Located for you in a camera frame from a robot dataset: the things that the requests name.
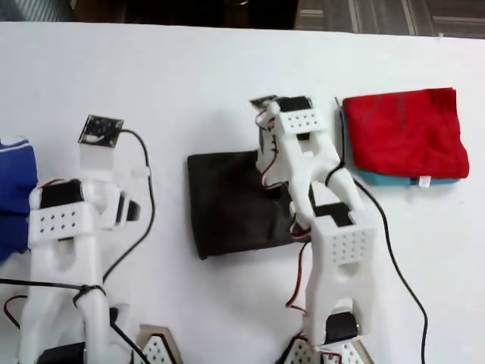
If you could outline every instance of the white surface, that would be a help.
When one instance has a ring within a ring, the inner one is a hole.
[[[0,54],[1,133],[30,139],[41,180],[79,173],[76,141],[88,114],[123,118],[145,138],[158,205],[155,226],[107,288],[113,300],[132,303],[142,322],[168,326],[185,362],[201,364],[265,364],[279,357],[301,325],[300,314],[284,309],[300,245],[199,261],[186,157],[256,149],[254,110],[246,100],[260,95],[314,96],[324,116],[333,117],[334,96],[454,86],[470,177],[452,187],[371,191],[386,209],[402,271],[429,312],[427,362],[481,362],[485,42],[0,24]],[[134,138],[120,138],[117,163],[127,173],[142,164]],[[109,235],[113,259],[149,217],[146,183],[127,179],[125,187],[145,209],[140,223]],[[371,203],[365,204],[379,221]],[[381,226],[374,252],[374,332],[365,343],[376,363],[419,362],[423,319],[396,277]],[[17,333],[2,316],[0,330],[1,361],[13,363]]]

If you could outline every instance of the blue cloth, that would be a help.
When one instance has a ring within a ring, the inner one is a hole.
[[[417,186],[419,178],[412,177],[394,177],[385,174],[378,174],[374,172],[358,169],[358,173],[362,176],[368,184],[372,186]],[[440,184],[453,184],[458,182],[460,178],[431,178],[431,186]]]
[[[36,157],[28,140],[0,140],[0,262],[27,249],[29,195],[36,185]]]

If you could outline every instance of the red cloth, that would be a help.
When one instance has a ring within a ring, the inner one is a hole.
[[[343,111],[356,167],[399,177],[468,176],[454,89],[352,97]]]

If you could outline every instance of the black cable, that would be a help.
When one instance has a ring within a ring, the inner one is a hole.
[[[379,211],[380,217],[382,218],[382,222],[384,224],[384,233],[386,235],[387,250],[389,251],[389,256],[391,258],[391,262],[394,265],[394,269],[396,270],[397,275],[401,279],[401,282],[404,284],[404,286],[408,290],[409,294],[411,295],[411,297],[413,298],[413,300],[416,302],[419,309],[423,313],[424,326],[423,326],[423,336],[421,338],[421,364],[425,364],[424,352],[425,352],[425,347],[426,347],[426,335],[427,335],[427,313],[426,313],[426,310],[424,309],[420,300],[416,296],[415,292],[412,290],[411,286],[409,286],[408,282],[406,281],[406,279],[402,275],[401,270],[399,269],[399,266],[397,265],[396,257],[394,256],[393,248],[391,246],[389,226],[387,224],[386,213],[384,212],[383,208],[380,206],[379,202],[374,198],[374,196],[372,196],[372,194],[369,191],[367,191],[367,189],[364,186],[362,186],[356,179],[354,179],[354,182],[357,185],[357,187],[360,188],[362,190],[362,192],[365,193],[367,195],[367,197],[375,204],[377,210]]]
[[[16,328],[20,329],[20,324],[15,319],[15,317],[10,313],[10,311],[8,311],[8,304],[11,301],[16,300],[18,298],[27,298],[27,296],[25,296],[23,294],[19,294],[18,296],[10,297],[8,300],[5,301],[5,303],[3,305],[3,313],[5,314],[5,316],[7,316],[7,319],[9,319],[10,322],[15,325]]]
[[[155,221],[155,197],[153,195],[153,186],[152,186],[152,171],[150,169],[150,160],[149,160],[149,151],[146,148],[145,142],[143,142],[142,137],[128,129],[123,129],[121,133],[129,133],[135,136],[135,138],[138,139],[140,145],[143,148],[143,155],[145,156],[145,165],[149,170],[149,176],[148,176],[148,181],[149,181],[149,193],[150,193],[150,203],[152,204],[152,215],[150,216],[150,222],[148,227],[145,230],[145,233],[126,251],[123,253],[123,255],[118,258],[110,267],[109,269],[105,272],[105,275],[103,275],[103,283],[106,282],[108,279],[109,275],[113,272],[113,270],[141,243],[144,241],[144,239],[147,237],[147,235],[150,233],[150,230],[152,229],[153,222]]]
[[[146,355],[141,351],[141,349],[134,342],[132,342],[131,339],[114,322],[111,323],[111,327],[118,335],[120,335],[125,343],[130,345],[133,351],[138,354],[138,356],[145,364],[150,364],[149,360],[147,359]]]
[[[66,288],[68,290],[82,290],[83,286],[67,283],[54,283],[54,282],[39,282],[39,281],[22,281],[18,279],[6,279],[0,278],[0,284],[8,284],[11,286],[25,286],[25,287],[54,287],[54,288]]]
[[[337,172],[339,169],[342,169],[346,165],[346,148],[345,148],[345,142],[346,142],[346,130],[343,124],[343,110],[340,107],[340,103],[338,98],[335,98],[335,102],[339,108],[339,116],[340,116],[340,133],[342,134],[342,155],[340,156],[340,163],[333,169],[331,170],[327,178],[325,178],[325,186],[328,187],[328,183],[330,182],[330,179],[332,178],[333,174]]]
[[[335,173],[336,171],[338,171],[339,169],[343,168],[346,164],[346,159],[345,159],[345,157],[346,157],[346,155],[345,155],[346,138],[345,138],[345,126],[344,126],[344,121],[343,121],[343,110],[340,107],[340,104],[339,104],[339,101],[338,101],[337,98],[335,98],[335,101],[336,101],[336,103],[339,107],[340,126],[341,126],[341,130],[342,130],[342,157],[340,158],[340,163],[328,174],[328,176],[325,180],[326,186],[328,185],[328,181],[330,180],[331,175],[333,173]],[[389,252],[391,262],[393,263],[394,269],[396,270],[396,273],[399,276],[399,279],[401,280],[402,284],[404,284],[404,286],[408,290],[409,294],[411,295],[413,300],[418,305],[421,313],[423,314],[424,324],[423,324],[423,335],[421,337],[421,364],[426,364],[425,351],[426,351],[426,335],[427,335],[427,325],[428,325],[426,310],[424,309],[423,305],[421,304],[421,301],[418,299],[418,297],[416,296],[415,292],[412,290],[412,288],[409,285],[409,283],[407,282],[407,280],[402,275],[401,269],[399,269],[399,266],[398,266],[397,261],[396,261],[396,257],[394,256],[393,247],[391,245],[389,225],[387,224],[386,213],[384,212],[384,210],[381,207],[381,205],[379,204],[379,202],[375,199],[375,197],[372,196],[372,194],[364,186],[362,186],[362,184],[360,182],[358,182],[355,178],[354,178],[354,183],[357,185],[358,188],[360,188],[362,190],[363,193],[365,193],[365,195],[367,195],[369,200],[372,201],[372,203],[376,206],[377,210],[379,211],[380,217],[382,218],[382,222],[383,222],[383,225],[384,225],[384,233],[385,233],[385,236],[386,236],[387,251]]]

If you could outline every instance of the gray carpet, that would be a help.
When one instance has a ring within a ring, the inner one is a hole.
[[[300,0],[296,29],[485,39],[485,0]]]

